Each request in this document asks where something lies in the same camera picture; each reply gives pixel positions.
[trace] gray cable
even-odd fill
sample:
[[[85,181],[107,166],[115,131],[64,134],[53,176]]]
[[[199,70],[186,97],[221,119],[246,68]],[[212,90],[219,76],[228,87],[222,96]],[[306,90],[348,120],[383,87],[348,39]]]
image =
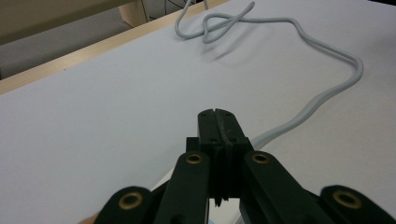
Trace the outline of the gray cable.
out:
[[[205,9],[208,9],[207,6],[207,2],[206,0],[204,0],[205,2]],[[363,74],[363,63],[361,61],[361,59],[359,59],[358,57],[356,57],[353,54],[350,54],[344,50],[341,49],[337,49],[329,44],[326,44],[324,42],[321,42],[313,37],[311,37],[310,35],[308,35],[303,28],[301,27],[300,23],[297,22],[297,20],[293,19],[293,18],[288,18],[288,17],[282,17],[282,18],[266,18],[266,19],[248,19],[248,18],[244,18],[244,16],[249,13],[249,11],[251,9],[253,9],[254,7],[254,2],[251,2],[247,8],[245,8],[245,10],[243,10],[240,14],[236,15],[236,16],[231,16],[231,15],[227,15],[227,14],[222,14],[222,13],[212,13],[209,14],[207,16],[204,17],[204,30],[194,33],[194,34],[182,34],[179,31],[179,25],[181,22],[181,19],[184,17],[184,15],[187,12],[187,9],[189,7],[191,3],[191,0],[189,0],[186,3],[186,6],[183,8],[183,10],[181,11],[180,16],[177,18],[177,21],[175,23],[175,31],[177,33],[177,35],[179,35],[182,38],[185,39],[191,39],[191,38],[195,38],[197,36],[203,35],[203,42],[206,44],[209,43],[213,43],[216,40],[220,39],[222,36],[224,36],[232,27],[234,24],[236,24],[237,22],[241,21],[241,22],[251,22],[251,23],[265,23],[265,22],[289,22],[292,23],[294,25],[294,27],[296,28],[298,34],[301,36],[301,38],[307,42],[308,44],[314,45],[314,46],[318,46],[322,49],[326,49],[328,51],[331,51],[335,54],[338,54],[346,59],[349,59],[354,67],[355,67],[355,72],[353,73],[353,75],[346,80],[345,82],[338,84],[334,87],[329,88],[328,90],[322,92],[321,94],[315,96],[311,101],[308,102],[308,104],[306,104],[306,106],[300,111],[300,113],[297,114],[297,116],[295,116],[293,119],[289,120],[288,122],[270,130],[267,131],[265,133],[260,134],[259,136],[253,138],[251,140],[251,144],[253,145],[253,147],[256,150],[260,150],[262,149],[265,145],[267,145],[269,142],[271,142],[272,140],[274,140],[275,138],[279,137],[280,135],[282,135],[283,133],[286,133],[294,128],[296,128],[297,126],[299,126],[300,124],[302,124],[304,121],[306,121],[309,117],[312,116],[312,114],[314,114],[314,112],[321,106],[323,105],[327,100],[329,100],[330,98],[334,97],[334,95],[340,93],[341,91],[344,91],[346,89],[348,89],[349,87],[353,86],[355,83],[357,83],[360,79],[361,76]],[[207,22],[209,19],[211,18],[223,18],[226,19],[225,21],[219,22],[215,25],[212,26],[208,26]],[[212,31],[218,30],[220,28],[223,28],[223,30],[215,35],[214,37],[209,38],[209,34]]]

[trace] black plastic part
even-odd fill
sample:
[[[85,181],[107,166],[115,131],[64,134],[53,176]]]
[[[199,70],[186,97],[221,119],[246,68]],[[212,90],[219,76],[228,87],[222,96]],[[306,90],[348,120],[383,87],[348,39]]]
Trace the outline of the black plastic part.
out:
[[[216,205],[240,198],[246,224],[396,224],[354,189],[327,187],[320,197],[303,189],[274,156],[253,150],[228,111],[200,113],[198,137],[187,138],[186,151],[168,182],[152,192],[120,190],[95,224],[205,224],[209,197]]]
[[[247,190],[251,190],[268,223],[333,223],[274,156],[249,152],[245,164]]]
[[[237,198],[242,190],[242,160],[253,150],[235,116],[225,110],[208,109],[198,115],[198,138],[188,138],[187,150],[199,150],[211,159],[210,197]]]
[[[245,224],[268,224],[265,214],[250,190],[245,190],[241,195],[239,211]]]
[[[377,3],[382,3],[382,4],[388,4],[391,6],[396,6],[396,3],[394,1],[391,0],[370,0],[372,2],[377,2]]]
[[[373,201],[354,189],[343,186],[326,187],[320,193],[320,205],[336,223],[381,223],[396,221]]]
[[[207,223],[209,164],[209,157],[197,151],[178,158],[155,224]]]
[[[150,223],[152,222],[152,216],[149,215],[152,211],[151,201],[152,195],[148,189],[139,187],[121,189],[106,203],[94,224]]]

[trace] white table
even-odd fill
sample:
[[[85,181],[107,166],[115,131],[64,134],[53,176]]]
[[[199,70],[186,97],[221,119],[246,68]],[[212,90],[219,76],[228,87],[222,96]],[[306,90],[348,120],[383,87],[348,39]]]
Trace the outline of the white table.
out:
[[[238,13],[248,1],[210,11]],[[192,31],[202,17],[183,21]],[[264,150],[301,185],[356,189],[396,217],[396,7],[268,0],[249,17],[289,16],[359,56],[363,79]],[[118,189],[151,188],[196,136],[196,115],[235,113],[250,138],[292,118],[353,68],[290,24],[237,24],[223,39],[167,27],[0,95],[0,222],[77,223]]]

